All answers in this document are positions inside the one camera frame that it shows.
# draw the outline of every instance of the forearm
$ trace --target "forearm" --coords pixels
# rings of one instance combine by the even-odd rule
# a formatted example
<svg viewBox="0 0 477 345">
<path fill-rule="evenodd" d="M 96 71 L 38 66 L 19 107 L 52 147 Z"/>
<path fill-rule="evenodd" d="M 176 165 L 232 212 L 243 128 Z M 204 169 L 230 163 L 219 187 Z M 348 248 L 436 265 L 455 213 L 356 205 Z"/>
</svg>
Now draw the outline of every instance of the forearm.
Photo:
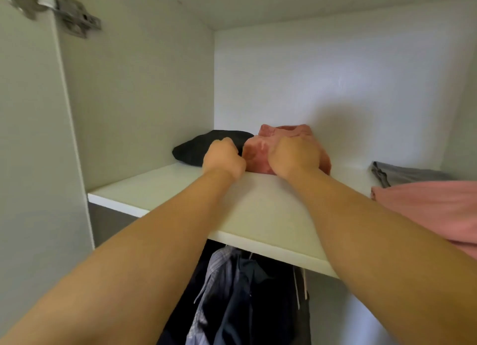
<svg viewBox="0 0 477 345">
<path fill-rule="evenodd" d="M 477 263 L 319 170 L 290 176 L 333 268 L 403 345 L 477 338 Z"/>
<path fill-rule="evenodd" d="M 40 300 L 10 339 L 33 343 L 28 335 L 33 329 L 36 344 L 51 343 L 53 333 L 58 342 L 71 344 L 154 344 L 232 183 L 227 172 L 210 171 L 125 228 Z"/>
</svg>

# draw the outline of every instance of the hand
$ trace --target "hand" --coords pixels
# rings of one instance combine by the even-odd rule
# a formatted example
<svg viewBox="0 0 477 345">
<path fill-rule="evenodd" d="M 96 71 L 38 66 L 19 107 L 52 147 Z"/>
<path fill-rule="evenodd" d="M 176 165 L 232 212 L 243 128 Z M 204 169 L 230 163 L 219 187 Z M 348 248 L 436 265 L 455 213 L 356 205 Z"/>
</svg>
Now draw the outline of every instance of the hand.
<svg viewBox="0 0 477 345">
<path fill-rule="evenodd" d="M 245 159 L 239 156 L 239 150 L 230 138 L 213 141 L 202 165 L 204 174 L 214 169 L 221 169 L 231 174 L 234 180 L 242 177 L 246 167 Z"/>
<path fill-rule="evenodd" d="M 281 178 L 288 180 L 294 171 L 319 168 L 319 149 L 302 137 L 283 137 L 270 148 L 269 164 Z"/>
</svg>

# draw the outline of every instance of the metal hinge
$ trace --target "metal hinge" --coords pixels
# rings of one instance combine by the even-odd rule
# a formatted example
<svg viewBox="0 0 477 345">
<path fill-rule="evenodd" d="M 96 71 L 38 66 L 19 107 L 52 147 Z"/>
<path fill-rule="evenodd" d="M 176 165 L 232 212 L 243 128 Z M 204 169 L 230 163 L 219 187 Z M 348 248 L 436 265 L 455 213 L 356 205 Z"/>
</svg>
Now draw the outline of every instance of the metal hinge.
<svg viewBox="0 0 477 345">
<path fill-rule="evenodd" d="M 90 29 L 101 30 L 101 20 L 89 14 L 77 0 L 9 0 L 28 19 L 35 20 L 36 13 L 53 10 L 63 23 L 64 30 L 72 35 L 87 38 Z"/>
</svg>

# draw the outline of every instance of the pink cloth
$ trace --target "pink cloth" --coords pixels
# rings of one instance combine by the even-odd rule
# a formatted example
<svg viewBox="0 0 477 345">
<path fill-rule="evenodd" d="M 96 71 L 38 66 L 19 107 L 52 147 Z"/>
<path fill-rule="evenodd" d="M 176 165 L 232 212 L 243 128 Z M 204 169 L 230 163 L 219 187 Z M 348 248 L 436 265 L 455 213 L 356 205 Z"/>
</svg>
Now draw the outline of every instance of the pink cloth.
<svg viewBox="0 0 477 345">
<path fill-rule="evenodd" d="M 376 202 L 477 259 L 477 181 L 416 182 L 371 191 Z"/>
<path fill-rule="evenodd" d="M 328 175 L 330 174 L 330 157 L 313 137 L 312 129 L 306 124 L 282 127 L 262 125 L 259 135 L 248 139 L 243 146 L 242 157 L 247 161 L 247 170 L 255 173 L 275 174 L 268 163 L 268 152 L 282 137 L 303 137 L 313 141 L 321 151 L 319 169 Z"/>
</svg>

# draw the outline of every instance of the hanging clothes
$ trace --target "hanging clothes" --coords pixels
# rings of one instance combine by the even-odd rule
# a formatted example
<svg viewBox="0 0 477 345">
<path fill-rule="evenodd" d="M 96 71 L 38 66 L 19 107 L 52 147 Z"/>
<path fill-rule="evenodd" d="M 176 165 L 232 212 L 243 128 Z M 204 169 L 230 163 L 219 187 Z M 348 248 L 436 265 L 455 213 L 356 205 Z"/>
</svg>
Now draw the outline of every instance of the hanging clothes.
<svg viewBox="0 0 477 345">
<path fill-rule="evenodd" d="M 223 317 L 226 306 L 232 294 L 233 282 L 236 277 L 237 268 L 234 265 L 234 255 L 239 252 L 234 247 L 225 246 L 216 251 L 210 258 L 204 285 L 198 294 L 195 302 L 200 298 L 194 320 L 187 334 L 186 345 L 210 345 L 205 329 L 210 331 L 214 324 L 211 317 L 206 317 L 204 307 L 206 304 L 216 304 L 215 314 L 219 318 Z"/>
<path fill-rule="evenodd" d="M 234 290 L 216 332 L 213 345 L 253 344 L 252 285 L 269 277 L 255 260 L 238 258 Z"/>
<path fill-rule="evenodd" d="M 227 246 L 210 259 L 187 345 L 311 345 L 301 271 Z"/>
<path fill-rule="evenodd" d="M 414 182 L 455 180 L 450 174 L 441 171 L 398 167 L 377 161 L 371 163 L 371 172 L 383 188 Z"/>
<path fill-rule="evenodd" d="M 212 254 L 225 247 L 224 244 L 207 240 L 204 250 L 200 255 L 199 262 L 194 270 L 189 284 L 182 294 L 176 308 L 165 324 L 163 333 L 159 338 L 158 345 L 184 345 L 194 320 L 199 303 L 194 300 L 199 295 L 206 278 L 207 267 Z"/>
</svg>

